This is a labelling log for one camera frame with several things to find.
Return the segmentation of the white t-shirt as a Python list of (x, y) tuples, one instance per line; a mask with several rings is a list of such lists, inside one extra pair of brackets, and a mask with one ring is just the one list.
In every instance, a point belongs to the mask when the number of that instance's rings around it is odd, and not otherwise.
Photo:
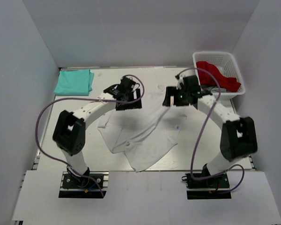
[(124, 153), (136, 172), (150, 168), (177, 145), (187, 119), (181, 109), (162, 105), (165, 91), (165, 86), (158, 85), (141, 99), (141, 109), (113, 110), (98, 123), (109, 151)]

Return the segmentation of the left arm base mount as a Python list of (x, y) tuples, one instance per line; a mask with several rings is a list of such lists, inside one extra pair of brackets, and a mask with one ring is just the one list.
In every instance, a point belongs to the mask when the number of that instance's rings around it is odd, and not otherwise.
[(68, 172), (63, 172), (59, 189), (59, 198), (103, 199), (108, 188), (109, 173), (92, 172), (89, 175), (99, 184), (103, 195), (93, 180), (83, 178), (82, 184), (78, 184)]

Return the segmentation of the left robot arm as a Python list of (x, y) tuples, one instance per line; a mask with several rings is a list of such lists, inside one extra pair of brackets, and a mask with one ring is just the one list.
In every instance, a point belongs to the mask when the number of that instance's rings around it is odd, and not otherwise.
[(144, 96), (144, 84), (134, 75), (125, 75), (119, 84), (111, 85), (88, 103), (72, 112), (63, 110), (53, 132), (53, 140), (62, 150), (67, 168), (74, 174), (74, 182), (79, 187), (85, 187), (89, 183), (89, 168), (87, 167), (82, 149), (86, 142), (87, 128), (101, 116), (113, 110), (141, 109), (141, 99)]

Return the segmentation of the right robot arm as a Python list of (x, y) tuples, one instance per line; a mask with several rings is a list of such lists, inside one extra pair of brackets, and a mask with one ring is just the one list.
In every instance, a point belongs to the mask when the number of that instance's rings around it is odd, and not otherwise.
[(175, 77), (177, 86), (166, 88), (163, 106), (189, 106), (204, 113), (207, 120), (212, 120), (221, 130), (220, 153), (202, 169), (202, 180), (208, 187), (219, 181), (219, 176), (226, 173), (233, 165), (255, 153), (258, 149), (254, 121), (251, 117), (240, 117), (221, 104), (211, 92), (203, 90), (197, 76)]

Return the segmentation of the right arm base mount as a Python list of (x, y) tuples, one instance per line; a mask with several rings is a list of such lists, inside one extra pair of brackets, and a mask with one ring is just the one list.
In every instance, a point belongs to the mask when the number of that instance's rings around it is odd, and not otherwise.
[(194, 180), (189, 173), (186, 173), (181, 180), (186, 183), (188, 200), (231, 199), (227, 174), (207, 180)]

